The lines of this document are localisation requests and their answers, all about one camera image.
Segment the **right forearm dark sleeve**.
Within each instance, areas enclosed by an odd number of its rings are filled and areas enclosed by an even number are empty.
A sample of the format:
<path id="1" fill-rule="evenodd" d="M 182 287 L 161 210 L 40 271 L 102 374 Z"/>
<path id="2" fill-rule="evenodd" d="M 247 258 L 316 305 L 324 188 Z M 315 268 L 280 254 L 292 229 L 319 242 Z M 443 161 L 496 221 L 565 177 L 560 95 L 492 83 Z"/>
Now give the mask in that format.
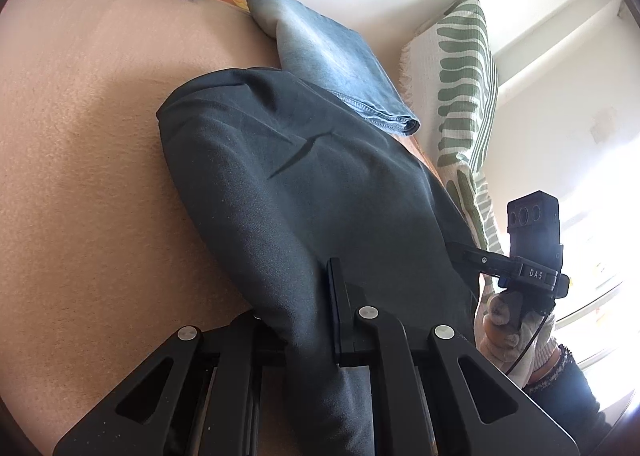
<path id="1" fill-rule="evenodd" d="M 576 442 L 580 454 L 590 455 L 611 431 L 605 414 L 570 349 L 559 346 L 559 361 L 546 376 L 524 392 Z"/>

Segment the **right hand grey glove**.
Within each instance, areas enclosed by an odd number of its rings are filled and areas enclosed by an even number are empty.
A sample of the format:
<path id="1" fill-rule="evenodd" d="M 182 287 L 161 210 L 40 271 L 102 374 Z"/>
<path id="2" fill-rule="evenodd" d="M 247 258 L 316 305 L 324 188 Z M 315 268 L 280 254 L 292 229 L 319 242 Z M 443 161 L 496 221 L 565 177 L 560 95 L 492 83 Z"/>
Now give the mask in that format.
<path id="1" fill-rule="evenodd" d="M 511 306 L 504 292 L 486 290 L 476 311 L 477 349 L 520 388 L 541 379 L 559 361 L 553 337 L 554 316 L 529 312 L 520 326 L 510 326 Z"/>

